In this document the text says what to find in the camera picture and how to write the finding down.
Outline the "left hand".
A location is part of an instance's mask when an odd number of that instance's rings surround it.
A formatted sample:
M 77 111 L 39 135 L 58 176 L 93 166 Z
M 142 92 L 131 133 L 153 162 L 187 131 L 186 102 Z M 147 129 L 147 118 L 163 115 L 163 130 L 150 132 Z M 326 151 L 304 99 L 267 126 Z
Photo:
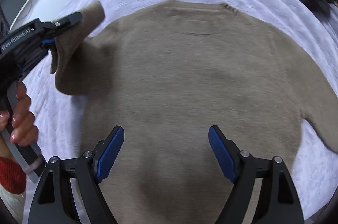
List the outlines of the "left hand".
M 16 87 L 17 105 L 10 117 L 8 111 L 1 111 L 1 131 L 7 123 L 13 127 L 10 142 L 21 147 L 28 146 L 38 139 L 38 128 L 35 126 L 35 116 L 30 111 L 31 98 L 26 93 L 26 86 L 19 82 Z

